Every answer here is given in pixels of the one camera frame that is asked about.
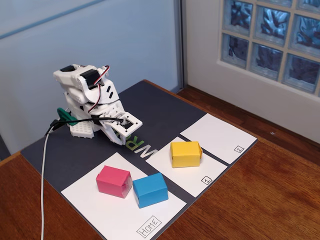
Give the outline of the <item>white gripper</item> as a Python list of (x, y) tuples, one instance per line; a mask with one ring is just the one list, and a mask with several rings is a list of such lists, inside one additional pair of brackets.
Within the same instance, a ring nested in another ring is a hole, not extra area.
[[(90, 116), (92, 118), (109, 117), (109, 118), (120, 118), (125, 114), (125, 109), (120, 100), (110, 104), (97, 105), (92, 111)], [(118, 145), (126, 144), (126, 130), (122, 128), (112, 129), (110, 126), (100, 126), (100, 130), (109, 138), (112, 143)]]

